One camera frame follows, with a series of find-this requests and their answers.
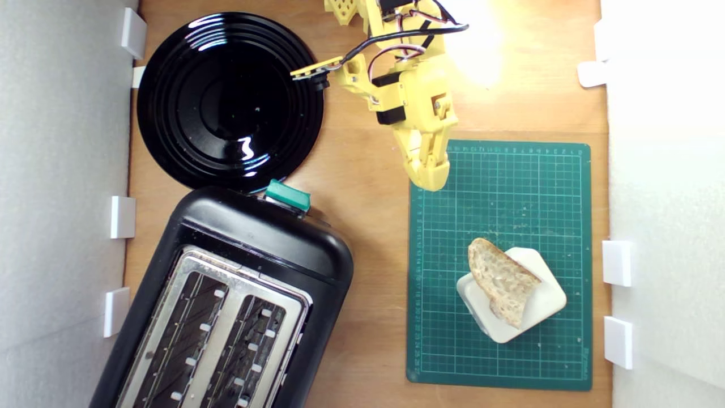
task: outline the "wooden table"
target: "wooden table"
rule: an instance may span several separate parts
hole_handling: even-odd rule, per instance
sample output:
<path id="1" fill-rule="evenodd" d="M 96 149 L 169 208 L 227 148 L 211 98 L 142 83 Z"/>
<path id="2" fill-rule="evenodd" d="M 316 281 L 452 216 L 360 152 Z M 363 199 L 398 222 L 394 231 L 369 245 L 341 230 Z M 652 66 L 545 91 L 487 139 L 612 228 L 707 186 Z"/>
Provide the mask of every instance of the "wooden table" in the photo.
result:
<path id="1" fill-rule="evenodd" d="M 405 379 L 408 180 L 392 133 L 376 123 L 363 100 L 332 81 L 318 143 L 289 183 L 312 193 L 313 205 L 348 236 L 355 251 L 355 278 L 308 407 L 611 407 L 612 371 L 602 341 L 610 293 L 600 279 L 599 245 L 608 236 L 606 99 L 603 89 L 584 90 L 576 77 L 576 64 L 594 57 L 598 3 L 444 1 L 472 26 L 447 39 L 460 119 L 454 138 L 585 142 L 592 147 L 592 391 L 457 387 Z M 465 12 L 455 12 L 461 8 Z M 340 27 L 324 12 L 321 0 L 141 0 L 140 14 L 149 24 L 146 57 L 184 23 L 222 11 L 279 21 L 300 35 L 318 60 L 342 55 L 364 38 L 359 17 Z M 129 193 L 138 200 L 138 218 L 125 273 L 131 290 L 138 287 L 171 210 L 188 192 L 152 160 L 133 116 Z"/>

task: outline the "yellow robotic arm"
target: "yellow robotic arm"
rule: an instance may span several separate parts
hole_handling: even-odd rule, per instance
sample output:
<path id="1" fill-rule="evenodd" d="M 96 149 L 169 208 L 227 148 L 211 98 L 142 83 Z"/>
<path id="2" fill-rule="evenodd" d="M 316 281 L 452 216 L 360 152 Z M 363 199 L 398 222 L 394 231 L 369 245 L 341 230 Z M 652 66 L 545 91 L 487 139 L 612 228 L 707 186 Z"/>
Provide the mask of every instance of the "yellow robotic arm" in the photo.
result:
<path id="1" fill-rule="evenodd" d="M 293 79 L 332 72 L 345 89 L 368 101 L 381 125 L 392 127 L 410 180 L 431 191 L 443 188 L 450 169 L 449 132 L 458 119 L 443 68 L 440 34 L 468 26 L 458 25 L 437 0 L 325 0 L 325 8 L 341 25 L 360 14 L 369 38 L 344 57 L 292 72 Z M 447 23 L 454 25 L 444 28 Z M 373 43 L 381 51 L 368 66 L 360 51 Z M 373 78 L 375 59 L 387 52 L 396 53 L 393 68 Z"/>

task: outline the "bread slice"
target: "bread slice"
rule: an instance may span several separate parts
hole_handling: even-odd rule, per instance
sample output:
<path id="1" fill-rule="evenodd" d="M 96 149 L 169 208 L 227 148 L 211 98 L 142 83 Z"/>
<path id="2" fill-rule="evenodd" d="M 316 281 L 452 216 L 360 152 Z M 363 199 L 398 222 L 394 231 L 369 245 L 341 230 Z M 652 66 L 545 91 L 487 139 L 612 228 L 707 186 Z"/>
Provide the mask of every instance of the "bread slice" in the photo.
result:
<path id="1" fill-rule="evenodd" d="M 468 246 L 468 265 L 489 297 L 491 311 L 520 329 L 526 302 L 541 280 L 483 238 Z"/>

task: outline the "plate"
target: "plate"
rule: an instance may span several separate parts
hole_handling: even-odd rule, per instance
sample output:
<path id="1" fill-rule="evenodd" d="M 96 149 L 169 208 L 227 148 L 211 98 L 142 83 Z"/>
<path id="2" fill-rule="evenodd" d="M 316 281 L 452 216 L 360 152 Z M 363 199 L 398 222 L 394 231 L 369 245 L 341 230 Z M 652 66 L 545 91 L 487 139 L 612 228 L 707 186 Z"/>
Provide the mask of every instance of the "plate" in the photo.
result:
<path id="1" fill-rule="evenodd" d="M 256 192 L 307 157 L 323 118 L 323 93 L 289 72 L 313 64 L 282 25 L 241 12 L 207 15 L 171 34 L 138 90 L 146 147 L 191 188 Z"/>

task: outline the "green cutting mat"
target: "green cutting mat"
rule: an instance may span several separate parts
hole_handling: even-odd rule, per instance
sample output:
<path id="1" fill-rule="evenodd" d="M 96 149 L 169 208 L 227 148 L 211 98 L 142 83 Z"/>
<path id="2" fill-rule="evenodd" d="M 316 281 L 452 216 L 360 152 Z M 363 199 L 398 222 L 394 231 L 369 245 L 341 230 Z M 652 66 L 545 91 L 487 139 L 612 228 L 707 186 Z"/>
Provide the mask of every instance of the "green cutting mat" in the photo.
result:
<path id="1" fill-rule="evenodd" d="M 410 190 L 407 377 L 419 383 L 589 390 L 592 220 L 589 146 L 452 140 L 446 187 Z M 506 344 L 456 291 L 467 247 L 537 249 L 566 307 Z"/>

